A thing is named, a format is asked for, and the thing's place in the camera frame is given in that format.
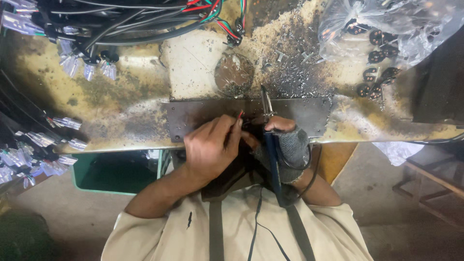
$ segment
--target soldering iron handle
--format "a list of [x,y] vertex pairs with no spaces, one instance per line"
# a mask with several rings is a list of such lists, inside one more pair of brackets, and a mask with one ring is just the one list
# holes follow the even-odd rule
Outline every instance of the soldering iron handle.
[[277,147],[272,131],[264,131],[264,141],[266,142],[267,153],[269,155],[269,164],[271,168],[271,186],[276,194],[279,206],[284,206],[282,198],[282,185],[279,178],[279,165],[277,157]]

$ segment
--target black marking on shirt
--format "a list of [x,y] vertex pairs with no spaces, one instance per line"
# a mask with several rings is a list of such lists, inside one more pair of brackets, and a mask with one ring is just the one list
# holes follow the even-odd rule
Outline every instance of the black marking on shirt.
[[188,217],[188,225],[187,229],[190,227],[190,223],[192,222],[192,212],[190,211],[190,216]]

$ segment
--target metal plate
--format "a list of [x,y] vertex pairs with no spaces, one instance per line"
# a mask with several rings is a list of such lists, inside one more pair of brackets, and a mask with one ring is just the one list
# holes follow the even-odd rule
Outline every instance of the metal plate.
[[[299,98],[271,100],[272,108],[281,117],[294,119],[309,137],[324,135],[331,106],[330,98]],[[247,116],[263,113],[260,100],[205,100],[164,104],[168,111],[169,134],[172,142],[182,142],[184,136],[222,114]]]

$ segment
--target cable bundle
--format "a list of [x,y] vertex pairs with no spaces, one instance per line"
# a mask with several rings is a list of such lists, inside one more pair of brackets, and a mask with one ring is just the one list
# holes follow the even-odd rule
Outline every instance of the cable bundle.
[[39,108],[0,70],[0,184],[19,177],[26,188],[35,185],[34,177],[42,172],[47,176],[65,173],[77,159],[53,149],[68,143],[84,150],[85,142],[70,138],[71,129],[80,126],[74,119],[53,117]]
[[[227,32],[227,45],[238,46],[245,33],[246,0],[241,0],[241,17],[236,30],[219,18],[223,0],[3,0],[14,6],[3,12],[3,26],[29,35],[44,35],[52,42],[60,40],[63,53],[60,64],[71,77],[81,60],[84,76],[91,80],[103,57],[97,46],[148,44],[180,36],[216,21]],[[168,32],[157,31],[168,29]],[[135,36],[141,33],[149,36]],[[115,49],[105,50],[100,70],[113,78],[118,61]]]

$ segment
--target left hand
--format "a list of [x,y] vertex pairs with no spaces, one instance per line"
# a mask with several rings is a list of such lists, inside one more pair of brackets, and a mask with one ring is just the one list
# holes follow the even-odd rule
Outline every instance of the left hand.
[[238,155],[242,123],[242,119],[222,115],[184,137],[185,168],[192,178],[206,186],[229,166]]

